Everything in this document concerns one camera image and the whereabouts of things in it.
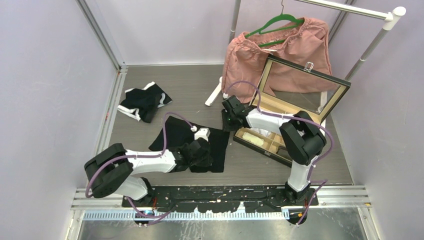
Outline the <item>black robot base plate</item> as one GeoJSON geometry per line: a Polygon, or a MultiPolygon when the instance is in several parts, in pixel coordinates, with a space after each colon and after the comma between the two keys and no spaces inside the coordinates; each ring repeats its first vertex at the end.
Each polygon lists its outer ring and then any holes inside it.
{"type": "Polygon", "coordinates": [[[122,206],[138,209],[150,208],[160,212],[178,213],[234,213],[244,207],[247,213],[274,213],[282,207],[307,207],[318,205],[315,189],[309,188],[296,199],[284,186],[277,185],[215,185],[215,186],[155,186],[143,188],[143,197],[136,199],[137,193],[122,192],[122,206]]]}

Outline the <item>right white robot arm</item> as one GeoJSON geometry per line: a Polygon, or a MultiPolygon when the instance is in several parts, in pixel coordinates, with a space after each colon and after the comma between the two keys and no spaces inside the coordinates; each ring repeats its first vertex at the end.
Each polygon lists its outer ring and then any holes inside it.
{"type": "Polygon", "coordinates": [[[327,144],[320,130],[321,125],[314,122],[305,111],[301,110],[296,114],[265,111],[247,106],[235,96],[224,100],[222,105],[224,130],[262,129],[281,135],[286,152],[292,160],[284,195],[290,204],[300,204],[311,184],[313,162],[327,144]]]}

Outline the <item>plain black underwear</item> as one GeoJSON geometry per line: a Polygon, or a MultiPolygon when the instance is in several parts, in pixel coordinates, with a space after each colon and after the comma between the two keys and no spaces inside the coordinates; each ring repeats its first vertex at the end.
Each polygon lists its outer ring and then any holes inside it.
{"type": "MultiPolygon", "coordinates": [[[[181,147],[183,144],[189,144],[194,140],[194,133],[182,119],[170,116],[165,122],[165,127],[168,149],[181,147]]],[[[208,167],[191,166],[189,170],[192,173],[222,173],[224,171],[230,133],[217,128],[209,128],[209,130],[208,141],[213,162],[208,167]]]]}

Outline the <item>white black-trimmed underwear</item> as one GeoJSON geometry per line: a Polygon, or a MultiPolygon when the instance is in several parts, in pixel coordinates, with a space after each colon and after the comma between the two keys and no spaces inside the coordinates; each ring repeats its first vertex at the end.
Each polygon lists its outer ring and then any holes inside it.
{"type": "Polygon", "coordinates": [[[265,137],[269,137],[272,134],[271,131],[268,131],[268,130],[265,130],[265,129],[258,129],[258,133],[265,136],[265,137]]]}

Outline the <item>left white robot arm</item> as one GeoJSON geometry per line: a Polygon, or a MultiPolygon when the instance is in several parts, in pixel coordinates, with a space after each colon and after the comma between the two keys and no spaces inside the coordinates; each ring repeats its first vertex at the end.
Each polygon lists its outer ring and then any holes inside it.
{"type": "Polygon", "coordinates": [[[206,168],[213,163],[211,147],[204,138],[162,151],[133,151],[115,143],[84,165],[88,179],[86,198],[104,198],[118,194],[149,206],[154,199],[144,173],[183,172],[190,167],[206,168]]]}

